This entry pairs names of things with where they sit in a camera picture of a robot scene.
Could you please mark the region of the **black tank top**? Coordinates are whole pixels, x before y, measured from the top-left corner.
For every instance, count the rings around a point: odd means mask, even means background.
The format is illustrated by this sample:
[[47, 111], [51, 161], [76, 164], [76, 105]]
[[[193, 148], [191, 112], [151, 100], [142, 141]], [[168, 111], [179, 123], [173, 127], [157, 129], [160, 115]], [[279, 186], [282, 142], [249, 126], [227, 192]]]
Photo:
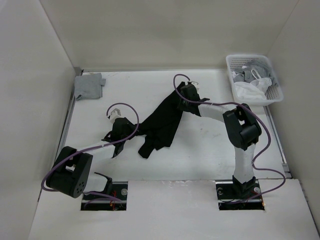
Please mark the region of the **black tank top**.
[[171, 146], [183, 113], [178, 109], [179, 102], [180, 97], [173, 91], [139, 124], [137, 135], [145, 136], [144, 144], [138, 150], [142, 158], [149, 158], [153, 150]]

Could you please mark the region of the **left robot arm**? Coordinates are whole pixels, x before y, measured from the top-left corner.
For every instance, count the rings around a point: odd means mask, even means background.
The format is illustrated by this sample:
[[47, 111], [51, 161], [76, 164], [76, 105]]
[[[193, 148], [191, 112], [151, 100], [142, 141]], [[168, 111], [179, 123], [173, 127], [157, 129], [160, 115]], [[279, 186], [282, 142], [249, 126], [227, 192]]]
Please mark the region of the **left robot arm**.
[[41, 182], [42, 190], [60, 192], [75, 199], [85, 194], [119, 202], [118, 198], [112, 196], [112, 179], [93, 169], [102, 161], [117, 157], [138, 128], [138, 123], [133, 124], [125, 117], [118, 117], [113, 122], [112, 130], [96, 145], [81, 150], [63, 147]]

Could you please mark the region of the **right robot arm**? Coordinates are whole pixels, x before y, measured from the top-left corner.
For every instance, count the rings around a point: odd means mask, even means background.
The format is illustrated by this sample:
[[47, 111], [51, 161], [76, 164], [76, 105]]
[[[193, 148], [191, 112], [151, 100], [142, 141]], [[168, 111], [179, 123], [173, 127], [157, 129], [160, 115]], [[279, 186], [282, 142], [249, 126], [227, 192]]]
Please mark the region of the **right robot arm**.
[[257, 120], [240, 106], [228, 110], [224, 106], [206, 104], [208, 99], [201, 99], [197, 88], [191, 83], [181, 87], [178, 92], [182, 96], [178, 105], [182, 111], [224, 123], [228, 139], [235, 150], [231, 190], [236, 197], [245, 197], [256, 181], [252, 160], [262, 133]]

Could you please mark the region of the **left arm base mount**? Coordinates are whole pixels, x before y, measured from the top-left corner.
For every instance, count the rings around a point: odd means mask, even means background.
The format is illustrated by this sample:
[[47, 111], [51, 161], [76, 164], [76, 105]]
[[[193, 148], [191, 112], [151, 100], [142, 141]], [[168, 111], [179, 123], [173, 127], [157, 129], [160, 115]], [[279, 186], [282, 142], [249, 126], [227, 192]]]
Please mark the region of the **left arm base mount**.
[[128, 182], [113, 182], [107, 189], [97, 194], [84, 194], [81, 199], [81, 211], [126, 211]]

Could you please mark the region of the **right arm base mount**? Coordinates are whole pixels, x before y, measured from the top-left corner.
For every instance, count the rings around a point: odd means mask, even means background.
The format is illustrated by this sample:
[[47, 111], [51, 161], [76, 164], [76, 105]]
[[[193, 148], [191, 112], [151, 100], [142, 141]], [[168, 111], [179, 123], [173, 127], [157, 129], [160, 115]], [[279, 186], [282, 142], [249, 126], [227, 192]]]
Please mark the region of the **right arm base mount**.
[[235, 179], [216, 181], [218, 208], [221, 211], [265, 210], [259, 181], [253, 178], [249, 183], [239, 183]]

